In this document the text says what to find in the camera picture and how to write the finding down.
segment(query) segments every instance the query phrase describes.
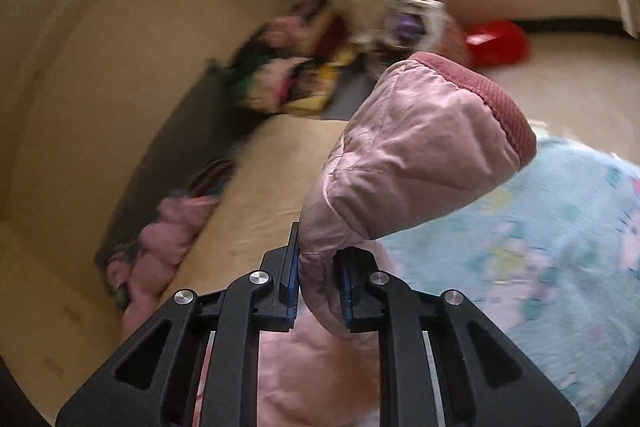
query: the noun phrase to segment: metal screw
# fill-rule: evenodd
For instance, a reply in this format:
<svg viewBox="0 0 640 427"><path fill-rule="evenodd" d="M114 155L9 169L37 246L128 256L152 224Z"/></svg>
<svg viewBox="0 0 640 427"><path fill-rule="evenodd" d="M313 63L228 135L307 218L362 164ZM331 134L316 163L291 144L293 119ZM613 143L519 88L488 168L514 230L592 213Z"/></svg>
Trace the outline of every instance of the metal screw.
<svg viewBox="0 0 640 427"><path fill-rule="evenodd" d="M369 280L373 284L377 284L378 286L382 286L389 282L389 275L384 272L373 272L369 275Z"/></svg>
<svg viewBox="0 0 640 427"><path fill-rule="evenodd" d="M462 304L462 301L465 300L465 296L457 290L451 290L444 294L444 299L449 304L457 306L458 304Z"/></svg>
<svg viewBox="0 0 640 427"><path fill-rule="evenodd" d="M194 295L191 290L180 290L174 295L174 301L176 304L189 304L193 301Z"/></svg>
<svg viewBox="0 0 640 427"><path fill-rule="evenodd" d="M249 276L249 280L254 284L264 284L269 280L269 274L263 271L253 272Z"/></svg>

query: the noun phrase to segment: pink clothing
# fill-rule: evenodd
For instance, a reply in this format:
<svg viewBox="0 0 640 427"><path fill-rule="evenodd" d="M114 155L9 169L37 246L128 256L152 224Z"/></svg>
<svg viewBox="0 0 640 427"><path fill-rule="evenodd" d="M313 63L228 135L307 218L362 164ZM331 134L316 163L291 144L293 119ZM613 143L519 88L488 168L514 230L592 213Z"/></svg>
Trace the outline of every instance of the pink clothing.
<svg viewBox="0 0 640 427"><path fill-rule="evenodd" d="M164 198L158 205L158 220L138 235L135 262L131 264L122 252L111 256L107 282L114 291L126 284L130 299L122 318L123 339L156 311L162 292L219 203L212 196Z"/></svg>
<svg viewBox="0 0 640 427"><path fill-rule="evenodd" d="M300 280L313 315L260 338L258 427L338 427L376 409L377 335L344 327L335 252L359 245L393 272L372 240L473 202L535 152L524 115L484 76L427 53L386 70L304 204Z"/></svg>

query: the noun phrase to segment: red plastic container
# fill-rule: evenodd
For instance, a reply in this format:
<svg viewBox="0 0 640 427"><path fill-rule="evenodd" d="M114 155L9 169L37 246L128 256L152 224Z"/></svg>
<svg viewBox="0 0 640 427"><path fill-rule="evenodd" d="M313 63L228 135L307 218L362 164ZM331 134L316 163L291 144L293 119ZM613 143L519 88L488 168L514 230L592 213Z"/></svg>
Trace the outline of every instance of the red plastic container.
<svg viewBox="0 0 640 427"><path fill-rule="evenodd" d="M529 38L511 21L479 24L466 32L466 47L474 67L517 64L529 57Z"/></svg>

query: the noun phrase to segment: quilted pink jacket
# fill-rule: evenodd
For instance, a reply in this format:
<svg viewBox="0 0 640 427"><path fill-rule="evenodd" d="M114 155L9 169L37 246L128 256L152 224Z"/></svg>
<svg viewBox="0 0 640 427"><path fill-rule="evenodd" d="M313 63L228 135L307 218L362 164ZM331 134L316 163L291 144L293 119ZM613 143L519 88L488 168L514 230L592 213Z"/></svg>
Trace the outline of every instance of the quilted pink jacket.
<svg viewBox="0 0 640 427"><path fill-rule="evenodd" d="M526 118L484 76L428 53L386 70L303 206L300 281L313 314L261 337L259 427L338 427L378 407L376 334L344 327L337 250L361 245L392 271L373 240L473 202L535 153Z"/></svg>

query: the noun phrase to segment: light blue fabric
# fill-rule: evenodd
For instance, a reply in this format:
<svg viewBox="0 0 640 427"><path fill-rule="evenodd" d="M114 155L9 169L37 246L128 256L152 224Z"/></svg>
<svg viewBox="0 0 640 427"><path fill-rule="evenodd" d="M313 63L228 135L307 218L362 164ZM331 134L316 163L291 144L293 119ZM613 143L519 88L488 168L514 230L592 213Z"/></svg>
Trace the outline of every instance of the light blue fabric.
<svg viewBox="0 0 640 427"><path fill-rule="evenodd" d="M381 242L414 289L465 293L586 425L640 348L640 169L558 138L513 180Z"/></svg>

